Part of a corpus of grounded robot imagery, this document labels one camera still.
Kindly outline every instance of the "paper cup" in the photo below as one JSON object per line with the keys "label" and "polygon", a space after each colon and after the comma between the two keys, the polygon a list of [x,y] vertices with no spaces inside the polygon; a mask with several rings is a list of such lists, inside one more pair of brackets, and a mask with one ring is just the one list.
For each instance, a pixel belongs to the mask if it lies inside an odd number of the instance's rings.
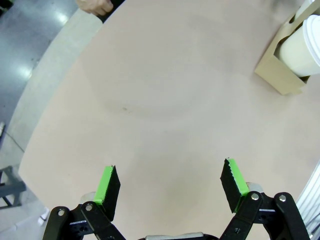
{"label": "paper cup", "polygon": [[320,16],[304,20],[280,46],[278,58],[298,77],[320,74]]}

